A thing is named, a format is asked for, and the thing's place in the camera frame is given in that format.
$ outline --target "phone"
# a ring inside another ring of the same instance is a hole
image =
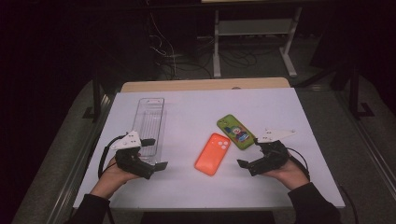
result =
[[[230,144],[231,141],[228,137],[218,133],[212,133],[194,164],[195,169],[207,175],[214,175],[219,169],[220,163]]]
[[[254,144],[254,134],[233,115],[226,115],[219,119],[217,124],[239,149],[243,150]]]

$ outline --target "floor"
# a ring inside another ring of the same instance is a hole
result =
[[[171,69],[174,66],[172,58],[161,61],[163,74],[159,79],[210,78],[213,67],[207,48],[212,39],[199,41],[202,46],[197,54],[199,57],[176,57],[175,74]],[[290,57],[298,76],[290,78],[278,52],[283,42],[282,36],[221,39],[221,78],[286,77],[294,85],[321,71],[309,66],[318,39],[297,37],[290,49]],[[361,78],[360,102],[367,103],[375,116],[355,120],[347,110],[348,88],[332,91],[329,87],[331,80],[332,75],[329,75],[309,87],[297,89],[297,94],[333,178],[342,186],[340,191],[346,202],[346,208],[340,209],[342,220],[346,224],[355,223],[354,204],[360,223],[392,223],[396,220],[396,197],[391,185],[392,178],[394,181],[391,175],[396,172],[396,160],[392,160],[396,154],[392,148],[396,146],[393,137],[396,118],[383,105],[371,83]],[[75,162],[76,158],[81,151],[89,150],[87,147],[94,142],[105,121],[99,119],[92,123],[91,119],[83,119],[82,115],[90,106],[92,84],[87,83],[70,108],[14,223],[25,223],[26,219],[29,223],[63,223],[70,216],[71,204],[89,155],[80,163]],[[102,106],[106,114],[111,97],[105,99]],[[382,155],[388,167],[373,155]],[[274,215],[278,224],[293,223],[292,210],[274,211]],[[142,213],[114,211],[113,216],[116,223],[139,223]]]

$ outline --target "person's right hand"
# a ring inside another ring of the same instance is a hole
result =
[[[291,160],[277,170],[266,172],[262,175],[271,176],[279,180],[286,188],[292,190],[297,189],[302,185],[308,184],[309,180],[306,178],[303,171]]]

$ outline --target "clear plastic container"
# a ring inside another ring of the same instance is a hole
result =
[[[155,139],[153,146],[142,147],[139,151],[140,159],[150,164],[161,161],[165,124],[163,105],[163,98],[142,98],[134,117],[133,130],[139,133],[140,139]]]

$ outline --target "dark background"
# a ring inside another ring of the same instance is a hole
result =
[[[396,40],[392,28],[396,7],[386,1],[370,5],[348,3],[339,7],[305,7],[298,33],[324,34],[313,65],[327,68],[341,59],[352,58],[396,114],[393,72],[396,57],[392,45]],[[80,7],[142,4],[140,1],[78,1]],[[76,10],[74,2],[54,0],[7,0],[0,3],[0,10],[3,160],[0,220],[8,223],[70,105],[93,75],[99,76],[107,93],[114,93],[125,81],[155,80],[158,70],[153,63],[153,52],[147,50],[150,29],[146,12],[109,16],[81,12]],[[229,11],[223,15],[232,18],[235,13]],[[238,13],[242,17],[257,15],[250,11],[238,10]],[[161,18],[159,25],[178,49],[193,52],[190,40],[196,35],[212,35],[213,11],[192,15],[163,12],[156,16]]]

